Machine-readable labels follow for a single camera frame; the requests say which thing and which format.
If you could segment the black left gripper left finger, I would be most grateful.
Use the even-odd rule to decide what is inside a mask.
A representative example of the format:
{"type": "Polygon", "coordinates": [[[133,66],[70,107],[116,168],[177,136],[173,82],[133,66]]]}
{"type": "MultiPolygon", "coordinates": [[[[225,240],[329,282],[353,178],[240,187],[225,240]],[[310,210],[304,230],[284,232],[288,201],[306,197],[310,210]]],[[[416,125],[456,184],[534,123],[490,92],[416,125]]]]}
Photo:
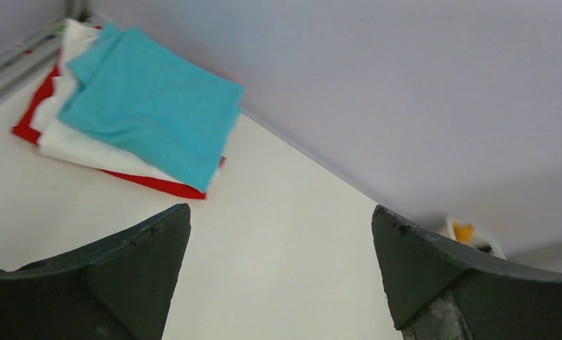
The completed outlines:
{"type": "Polygon", "coordinates": [[[190,207],[0,270],[0,339],[160,339],[190,238],[190,207]]]}

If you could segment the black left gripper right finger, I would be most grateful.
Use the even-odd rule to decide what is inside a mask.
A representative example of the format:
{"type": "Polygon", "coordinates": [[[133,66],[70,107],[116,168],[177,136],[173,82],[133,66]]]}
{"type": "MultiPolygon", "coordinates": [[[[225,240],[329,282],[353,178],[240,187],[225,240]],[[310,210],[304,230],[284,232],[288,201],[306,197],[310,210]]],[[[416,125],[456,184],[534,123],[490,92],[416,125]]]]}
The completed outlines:
{"type": "Polygon", "coordinates": [[[372,234],[405,339],[562,339],[562,273],[500,259],[378,205],[372,234]]]}

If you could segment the teal t shirt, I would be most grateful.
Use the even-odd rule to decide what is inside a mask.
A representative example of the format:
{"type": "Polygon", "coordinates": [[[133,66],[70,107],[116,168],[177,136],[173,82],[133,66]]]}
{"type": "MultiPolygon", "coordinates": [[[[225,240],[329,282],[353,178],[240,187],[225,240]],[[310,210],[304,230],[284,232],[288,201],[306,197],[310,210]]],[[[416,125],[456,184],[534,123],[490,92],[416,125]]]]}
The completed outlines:
{"type": "Polygon", "coordinates": [[[243,87],[112,23],[67,63],[78,80],[66,126],[205,192],[240,115],[243,87]]]}

